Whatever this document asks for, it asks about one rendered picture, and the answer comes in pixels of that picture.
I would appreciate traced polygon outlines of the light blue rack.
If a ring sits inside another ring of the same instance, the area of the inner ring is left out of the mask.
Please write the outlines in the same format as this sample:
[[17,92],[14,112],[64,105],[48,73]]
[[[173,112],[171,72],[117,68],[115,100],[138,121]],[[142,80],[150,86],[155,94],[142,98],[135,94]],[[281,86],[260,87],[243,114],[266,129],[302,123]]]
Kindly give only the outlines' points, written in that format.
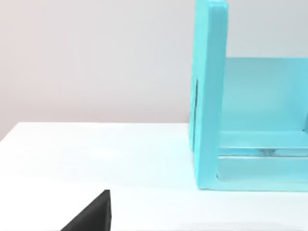
[[308,192],[308,57],[228,58],[227,1],[194,3],[189,143],[197,187]]

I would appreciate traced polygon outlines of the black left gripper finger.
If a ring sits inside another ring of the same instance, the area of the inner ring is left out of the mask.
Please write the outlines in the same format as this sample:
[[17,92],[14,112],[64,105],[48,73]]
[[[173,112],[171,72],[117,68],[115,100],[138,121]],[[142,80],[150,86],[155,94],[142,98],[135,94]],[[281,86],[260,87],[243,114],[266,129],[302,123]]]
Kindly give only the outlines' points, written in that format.
[[110,190],[104,190],[60,231],[111,231]]

